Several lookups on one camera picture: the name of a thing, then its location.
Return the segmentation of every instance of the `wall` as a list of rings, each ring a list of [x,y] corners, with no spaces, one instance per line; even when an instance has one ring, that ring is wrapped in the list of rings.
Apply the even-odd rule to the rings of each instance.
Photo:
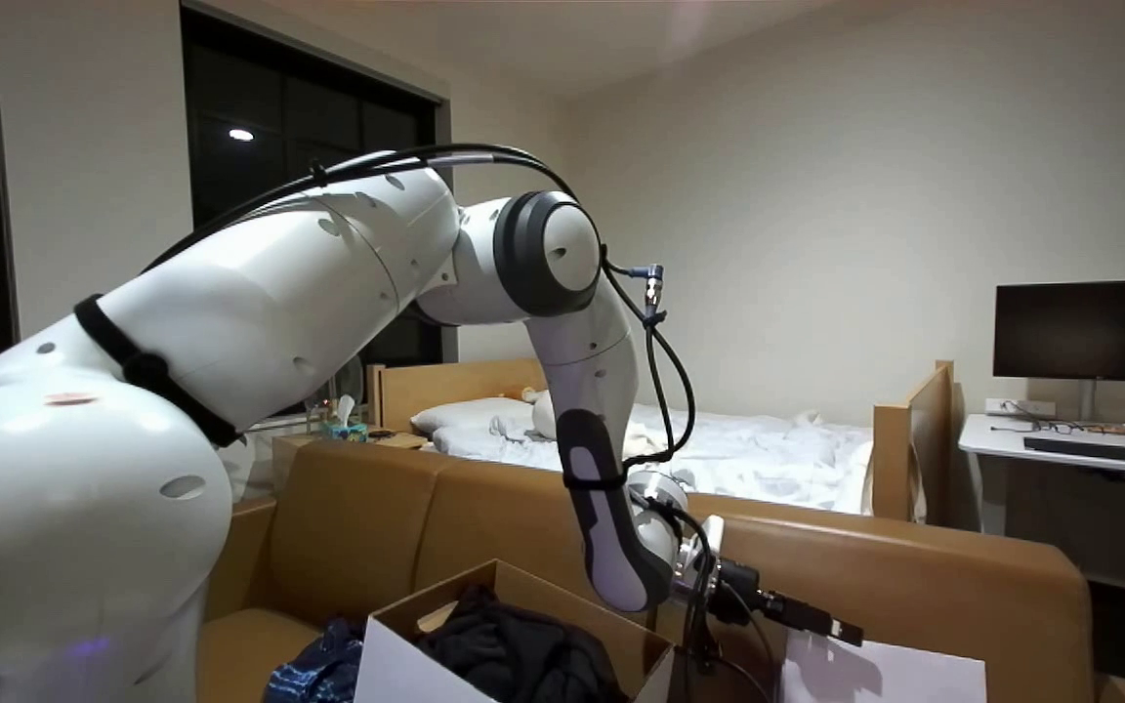
[[[449,101],[456,140],[559,157],[553,106],[419,49],[380,49],[346,4],[195,4]],[[134,279],[191,219],[177,0],[0,0],[0,122],[19,334]],[[492,194],[512,175],[466,175]]]
[[[942,356],[1022,395],[992,287],[1125,279],[1125,4],[838,4],[566,118],[708,407],[863,414]]]

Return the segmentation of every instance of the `cardboard box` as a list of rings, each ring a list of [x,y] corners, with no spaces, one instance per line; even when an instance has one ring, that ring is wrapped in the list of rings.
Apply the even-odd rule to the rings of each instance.
[[[520,605],[597,636],[622,690],[637,697],[637,703],[667,701],[667,642],[527,571],[516,571],[507,564],[483,564],[365,618],[355,703],[486,703],[483,690],[415,650],[423,629],[429,629],[429,621],[440,621],[436,615],[449,615],[454,602],[481,591],[496,593],[496,602],[503,605]]]

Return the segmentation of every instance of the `white robotic arm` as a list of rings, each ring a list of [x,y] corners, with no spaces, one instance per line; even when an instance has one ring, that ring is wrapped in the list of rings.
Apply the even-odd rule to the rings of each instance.
[[[622,485],[637,364],[580,206],[531,192],[460,210],[393,157],[342,171],[0,356],[0,703],[191,701],[229,517],[216,444],[321,392],[411,300],[449,325],[527,319],[595,591],[611,608],[667,593],[677,532]]]

